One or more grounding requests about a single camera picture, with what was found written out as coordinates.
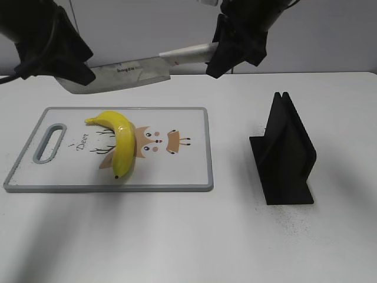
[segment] kitchen knife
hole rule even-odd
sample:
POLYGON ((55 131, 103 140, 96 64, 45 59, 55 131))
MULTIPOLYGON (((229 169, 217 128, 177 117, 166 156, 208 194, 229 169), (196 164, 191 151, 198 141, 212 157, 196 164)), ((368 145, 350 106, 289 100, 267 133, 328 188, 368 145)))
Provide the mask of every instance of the kitchen knife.
POLYGON ((96 79, 89 85, 62 78, 57 81, 70 93, 92 94, 140 87, 170 79, 170 68, 189 63, 209 62, 218 42, 200 44, 160 53, 158 57, 110 64, 91 68, 96 79))

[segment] black stand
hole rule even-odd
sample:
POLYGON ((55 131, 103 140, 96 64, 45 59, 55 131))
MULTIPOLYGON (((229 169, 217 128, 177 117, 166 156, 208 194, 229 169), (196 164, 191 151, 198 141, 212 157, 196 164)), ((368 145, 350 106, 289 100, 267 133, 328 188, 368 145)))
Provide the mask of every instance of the black stand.
POLYGON ((287 92, 275 93, 263 137, 250 137, 268 205, 314 203, 306 184, 316 151, 287 92))

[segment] cutting board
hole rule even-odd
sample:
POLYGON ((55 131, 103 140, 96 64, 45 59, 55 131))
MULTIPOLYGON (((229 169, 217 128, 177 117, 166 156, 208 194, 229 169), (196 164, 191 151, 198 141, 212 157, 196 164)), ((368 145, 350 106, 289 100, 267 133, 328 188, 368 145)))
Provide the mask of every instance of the cutting board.
POLYGON ((8 192, 177 192, 213 188, 205 108, 47 108, 17 158, 8 192), (108 154, 115 135, 84 120, 106 110, 135 126, 133 169, 115 179, 108 154))

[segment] yellow banana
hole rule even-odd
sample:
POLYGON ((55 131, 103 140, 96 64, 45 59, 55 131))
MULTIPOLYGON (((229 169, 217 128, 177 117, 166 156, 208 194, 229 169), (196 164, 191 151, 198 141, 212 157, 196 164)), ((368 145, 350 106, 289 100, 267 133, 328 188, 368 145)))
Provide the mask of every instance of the yellow banana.
POLYGON ((86 119, 85 123, 98 124, 114 131, 117 146, 113 155, 113 171, 116 179, 124 176, 134 161, 135 134, 131 122, 118 112, 105 111, 95 118, 86 119))

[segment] table surface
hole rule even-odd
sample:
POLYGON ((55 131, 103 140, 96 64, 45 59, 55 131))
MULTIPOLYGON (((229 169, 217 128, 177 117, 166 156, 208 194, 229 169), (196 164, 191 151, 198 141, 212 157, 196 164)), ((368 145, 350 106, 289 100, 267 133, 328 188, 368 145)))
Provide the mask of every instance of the table surface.
POLYGON ((0 282, 375 282, 377 76, 174 76, 75 96, 49 77, 0 86, 0 181, 49 106, 201 106, 207 193, 0 190, 0 282), (249 136, 288 91, 317 151, 314 205, 267 206, 249 136))

